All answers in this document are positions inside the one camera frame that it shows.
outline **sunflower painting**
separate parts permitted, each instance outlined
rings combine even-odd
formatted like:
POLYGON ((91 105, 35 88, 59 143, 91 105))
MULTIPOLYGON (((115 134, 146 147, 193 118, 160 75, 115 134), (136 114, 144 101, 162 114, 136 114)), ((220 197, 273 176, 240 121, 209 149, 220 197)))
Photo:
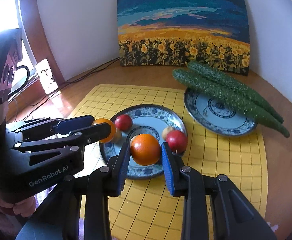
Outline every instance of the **sunflower painting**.
POLYGON ((248 75, 244 0, 117 0, 122 66, 186 66, 191 60, 248 75))

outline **blue and white plate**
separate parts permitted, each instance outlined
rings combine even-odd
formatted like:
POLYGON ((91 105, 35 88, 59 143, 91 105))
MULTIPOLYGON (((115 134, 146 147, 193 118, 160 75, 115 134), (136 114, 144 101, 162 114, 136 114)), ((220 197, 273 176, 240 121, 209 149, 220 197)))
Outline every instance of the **blue and white plate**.
POLYGON ((215 99, 189 88, 184 103, 190 115, 206 129, 225 136, 241 136, 255 129, 257 123, 215 99))
MULTIPOLYGON (((130 130, 122 132, 122 138, 119 142, 115 144, 111 142, 100 143, 100 151, 105 163, 108 162, 110 157, 118 155, 123 143, 125 141, 130 143, 130 140, 135 135, 149 133, 159 141, 159 144, 164 142, 162 132, 168 126, 172 126, 187 135, 185 125, 179 116, 163 106, 152 104, 131 106, 115 114, 110 120, 115 122, 116 118, 122 114, 127 114, 131 117, 133 126, 130 130)), ((142 166, 130 157, 127 171, 127 177, 130 179, 148 179, 163 173, 164 169, 161 161, 152 165, 142 166)))

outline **cucumber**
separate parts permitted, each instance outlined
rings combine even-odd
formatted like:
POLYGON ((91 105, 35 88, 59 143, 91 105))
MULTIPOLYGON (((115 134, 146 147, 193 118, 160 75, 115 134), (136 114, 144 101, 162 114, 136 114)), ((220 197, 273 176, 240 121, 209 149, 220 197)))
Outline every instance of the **cucumber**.
POLYGON ((256 105, 264 108, 268 113, 275 117, 278 122, 284 122, 284 119, 275 111, 275 109, 266 101, 265 98, 263 98, 254 89, 251 89, 250 87, 236 80, 235 78, 226 75, 225 73, 217 69, 209 67, 208 65, 204 65, 196 61, 191 61, 190 63, 188 63, 187 67, 210 81, 213 81, 225 87, 229 87, 234 92, 241 94, 243 97, 251 100, 256 105))
POLYGON ((202 76, 198 76, 192 71, 184 69, 174 69, 173 77, 185 86, 217 99, 256 122, 279 131, 286 138, 289 137, 289 131, 270 113, 243 97, 241 94, 234 92, 232 89, 226 88, 202 76))

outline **blue gripper pad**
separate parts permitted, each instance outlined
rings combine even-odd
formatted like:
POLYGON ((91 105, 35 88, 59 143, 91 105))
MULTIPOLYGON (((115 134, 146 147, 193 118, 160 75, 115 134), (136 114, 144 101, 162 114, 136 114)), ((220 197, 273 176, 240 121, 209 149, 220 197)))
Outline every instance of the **blue gripper pad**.
POLYGON ((55 133, 66 135, 70 131, 91 126, 93 122, 94 117, 92 117, 91 115, 84 115, 70 119, 65 119, 61 120, 56 126, 54 126, 54 131, 55 133))
POLYGON ((162 150, 162 163, 163 163, 163 168, 164 168, 166 186, 167 186, 167 189, 169 190, 169 193, 171 195, 174 195, 175 193, 174 174, 173 174, 171 163, 169 161, 170 158, 167 155, 168 153, 173 158, 172 151, 169 148, 168 143, 162 143, 161 150, 162 150))
POLYGON ((117 195, 124 190, 130 160, 130 145, 125 142, 120 149, 113 171, 117 174, 117 195))

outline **small apple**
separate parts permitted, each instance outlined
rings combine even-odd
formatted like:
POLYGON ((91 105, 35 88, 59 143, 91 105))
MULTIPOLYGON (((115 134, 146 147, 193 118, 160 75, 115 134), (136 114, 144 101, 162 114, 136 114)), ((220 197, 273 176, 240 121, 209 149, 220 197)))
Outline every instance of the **small apple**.
POLYGON ((133 141, 135 140, 135 138, 137 137, 138 135, 135 135, 131 140, 130 140, 130 145, 132 146, 133 145, 133 141))
POLYGON ((168 133, 171 132, 171 131, 174 131, 174 128, 173 128, 173 127, 171 127, 171 126, 166 127, 166 128, 163 130, 163 132, 162 132, 162 138, 163 138, 164 140, 166 140, 166 137, 167 137, 168 133))
POLYGON ((116 128, 116 133, 110 142, 118 143, 121 138, 122 138, 122 131, 116 128))
POLYGON ((167 134, 166 142, 172 152, 181 154, 187 148, 188 138, 183 132, 174 130, 167 134))
POLYGON ((133 120, 127 114, 122 114, 115 120, 115 126, 121 131, 127 131, 133 125, 133 120))

